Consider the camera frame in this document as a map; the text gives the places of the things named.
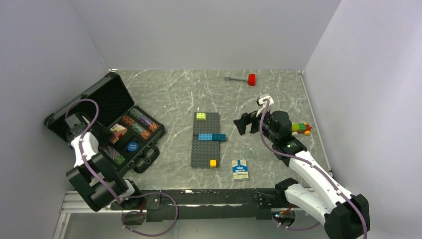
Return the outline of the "red playing card deck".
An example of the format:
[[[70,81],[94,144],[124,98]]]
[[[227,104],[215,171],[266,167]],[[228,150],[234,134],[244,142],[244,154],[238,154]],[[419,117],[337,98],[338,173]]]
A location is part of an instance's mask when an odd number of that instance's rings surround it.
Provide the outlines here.
[[[109,142],[115,144],[118,142],[126,133],[127,127],[124,127],[118,123],[110,128],[112,135],[109,138]]]

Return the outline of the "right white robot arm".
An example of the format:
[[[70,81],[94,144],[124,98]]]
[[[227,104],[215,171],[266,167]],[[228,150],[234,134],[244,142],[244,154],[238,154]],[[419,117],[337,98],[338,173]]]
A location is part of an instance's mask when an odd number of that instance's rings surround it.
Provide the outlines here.
[[[297,180],[285,179],[275,185],[275,202],[286,207],[293,204],[314,217],[330,239],[366,239],[370,231],[368,200],[354,195],[334,180],[312,157],[292,132],[288,113],[244,113],[233,121],[240,135],[259,133],[262,142],[287,167],[297,172],[313,189],[309,192]]]

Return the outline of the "blue texas holdem card box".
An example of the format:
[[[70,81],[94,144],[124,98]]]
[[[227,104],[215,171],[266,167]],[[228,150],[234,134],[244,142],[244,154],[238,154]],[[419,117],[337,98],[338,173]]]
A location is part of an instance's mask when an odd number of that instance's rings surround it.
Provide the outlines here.
[[[232,174],[234,180],[249,179],[247,161],[245,159],[233,160]]]

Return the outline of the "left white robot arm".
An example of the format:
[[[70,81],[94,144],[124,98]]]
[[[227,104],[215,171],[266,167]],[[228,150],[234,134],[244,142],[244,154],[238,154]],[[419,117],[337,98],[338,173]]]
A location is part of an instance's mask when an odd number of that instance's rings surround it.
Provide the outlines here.
[[[143,195],[134,183],[119,175],[108,155],[100,151],[108,145],[113,132],[103,125],[92,123],[84,113],[75,113],[65,119],[69,127],[68,143],[75,151],[74,168],[67,179],[86,204],[95,212],[112,202],[124,202],[130,209],[142,205]]]

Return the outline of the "blue small blind button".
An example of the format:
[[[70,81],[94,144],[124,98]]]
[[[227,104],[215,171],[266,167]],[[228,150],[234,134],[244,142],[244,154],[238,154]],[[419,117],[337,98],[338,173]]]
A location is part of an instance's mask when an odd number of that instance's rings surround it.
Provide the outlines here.
[[[127,151],[129,152],[135,152],[138,150],[138,148],[139,148],[139,144],[137,142],[130,142],[127,145]]]

